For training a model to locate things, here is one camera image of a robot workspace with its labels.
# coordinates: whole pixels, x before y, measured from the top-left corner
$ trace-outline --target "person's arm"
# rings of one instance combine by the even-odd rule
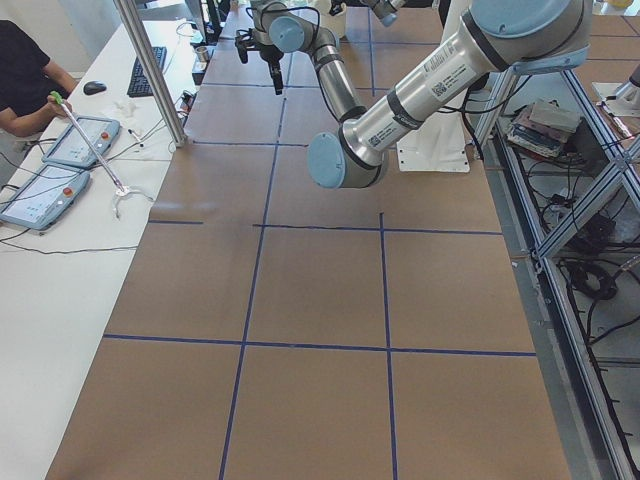
[[[44,130],[55,117],[64,116],[65,113],[60,105],[50,96],[47,97],[47,104],[44,107],[29,115],[19,117],[11,108],[0,111],[0,128],[16,137],[28,137]]]
[[[78,85],[78,82],[76,82],[64,68],[62,68],[53,60],[50,60],[49,63],[42,67],[42,71],[47,77],[64,88],[67,93],[73,92],[73,89],[76,88],[76,85]]]

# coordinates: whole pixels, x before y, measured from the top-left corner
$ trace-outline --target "keyboard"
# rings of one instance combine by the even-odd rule
[[[153,54],[158,62],[160,70],[164,68],[164,62],[167,58],[167,47],[151,47]],[[129,88],[127,89],[127,95],[130,97],[149,97],[153,95],[151,91],[151,85],[147,77],[144,76],[142,64],[140,60],[136,58],[133,64],[133,71],[131,72],[131,81],[129,82]]]

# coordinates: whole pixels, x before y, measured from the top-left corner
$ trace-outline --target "black shirt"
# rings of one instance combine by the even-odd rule
[[[19,117],[33,113],[47,103],[51,90],[69,96],[42,72],[49,56],[9,20],[0,20],[0,45],[0,112],[11,108]]]

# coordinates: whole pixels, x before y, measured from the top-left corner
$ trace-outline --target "white table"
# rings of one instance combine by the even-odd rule
[[[145,22],[152,45],[168,49],[165,78],[174,100],[183,90],[195,89],[194,54],[189,39],[176,34],[180,24]],[[69,99],[78,114],[121,122],[107,157],[134,142],[129,128],[145,134],[161,119],[153,97],[126,96],[134,59],[120,26]],[[107,91],[85,96],[82,85],[89,80],[103,81]],[[54,120],[42,138],[56,137],[67,122]],[[155,196],[174,147],[166,128],[144,144],[111,164],[125,185],[140,186]],[[36,170],[40,165],[41,153],[35,148],[23,167]],[[10,183],[21,185],[30,176],[19,170]],[[29,232],[13,242],[43,251],[135,246],[152,203],[142,196],[127,198],[120,203],[117,220],[111,211],[114,192],[106,172],[96,169],[87,191],[47,233]],[[3,192],[0,200],[9,194]],[[0,226],[0,238],[22,230]],[[42,255],[0,244],[0,478],[44,478],[133,255],[133,250]]]

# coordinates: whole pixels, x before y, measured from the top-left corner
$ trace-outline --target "green handle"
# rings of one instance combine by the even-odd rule
[[[64,103],[64,100],[62,99],[62,95],[60,95],[58,92],[56,92],[55,90],[53,90],[50,95],[56,99],[56,103],[58,105],[62,105]]]

